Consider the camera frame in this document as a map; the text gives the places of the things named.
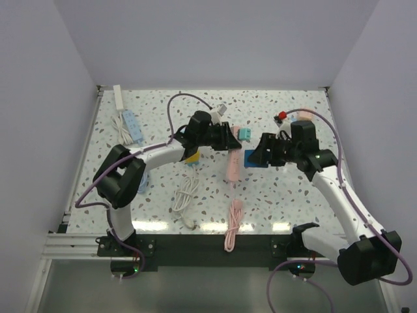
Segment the pink cube socket adapter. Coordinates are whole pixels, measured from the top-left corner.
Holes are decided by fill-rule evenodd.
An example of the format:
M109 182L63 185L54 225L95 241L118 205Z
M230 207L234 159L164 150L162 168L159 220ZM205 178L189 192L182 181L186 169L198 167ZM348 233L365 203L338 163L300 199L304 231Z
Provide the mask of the pink cube socket adapter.
M311 112L302 110L302 111L297 112L296 120L297 121L312 121L313 118L314 118L314 115Z

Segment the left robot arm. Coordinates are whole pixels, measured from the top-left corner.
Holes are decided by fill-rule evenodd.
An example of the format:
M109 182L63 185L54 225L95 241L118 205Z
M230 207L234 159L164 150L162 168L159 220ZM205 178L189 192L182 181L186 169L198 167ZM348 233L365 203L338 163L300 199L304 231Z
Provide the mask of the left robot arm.
M230 151L240 149L242 145L228 122L216 124L209 113L197 111L167 143L149 145L134 152L122 145L111 149L93 178L93 186L106 201L108 224L114 237L111 246L119 255L127 256L135 248L130 204L143 174L166 164L182 162L194 155L199 147Z

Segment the blue cube socket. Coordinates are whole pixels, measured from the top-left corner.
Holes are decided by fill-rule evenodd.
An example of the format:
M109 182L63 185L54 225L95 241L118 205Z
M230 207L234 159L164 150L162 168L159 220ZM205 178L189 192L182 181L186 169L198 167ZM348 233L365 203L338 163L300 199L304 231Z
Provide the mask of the blue cube socket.
M256 151L251 149L246 149L244 151L245 168L268 168L269 160L269 151Z

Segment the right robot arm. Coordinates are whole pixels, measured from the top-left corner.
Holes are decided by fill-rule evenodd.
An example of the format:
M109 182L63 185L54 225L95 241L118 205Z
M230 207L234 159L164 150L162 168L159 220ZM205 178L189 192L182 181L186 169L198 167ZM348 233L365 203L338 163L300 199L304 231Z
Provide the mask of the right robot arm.
M245 157L261 168L294 163L321 192L339 220L345 238L327 235L314 222L293 228L287 250L297 256L318 252L337 264L345 281L358 285L392 274L402 241L396 231L387 232L358 199L343 174L338 159L321 149L311 121L290 124L290 132L264 133L257 147Z

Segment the pink power strip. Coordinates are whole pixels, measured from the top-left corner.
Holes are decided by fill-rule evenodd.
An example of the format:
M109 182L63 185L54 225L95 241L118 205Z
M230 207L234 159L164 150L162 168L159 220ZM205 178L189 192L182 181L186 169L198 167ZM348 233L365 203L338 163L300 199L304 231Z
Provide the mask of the pink power strip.
M240 179L241 149L232 149L228 153L226 178L229 182L236 183Z

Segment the light blue power strip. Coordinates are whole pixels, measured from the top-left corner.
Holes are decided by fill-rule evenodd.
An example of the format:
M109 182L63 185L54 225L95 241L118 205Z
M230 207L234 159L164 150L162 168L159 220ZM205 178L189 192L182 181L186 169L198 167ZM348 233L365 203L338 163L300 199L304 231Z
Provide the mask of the light blue power strip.
M122 116L132 140L134 142L142 142L143 135L134 113L131 110L124 110Z

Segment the teal plug adapter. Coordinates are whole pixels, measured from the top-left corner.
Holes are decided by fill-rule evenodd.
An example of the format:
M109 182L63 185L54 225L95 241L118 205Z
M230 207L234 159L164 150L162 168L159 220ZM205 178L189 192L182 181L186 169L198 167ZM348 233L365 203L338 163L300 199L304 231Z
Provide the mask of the teal plug adapter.
M249 141L252 137L252 132L249 128L240 128L238 130L238 139L240 141Z

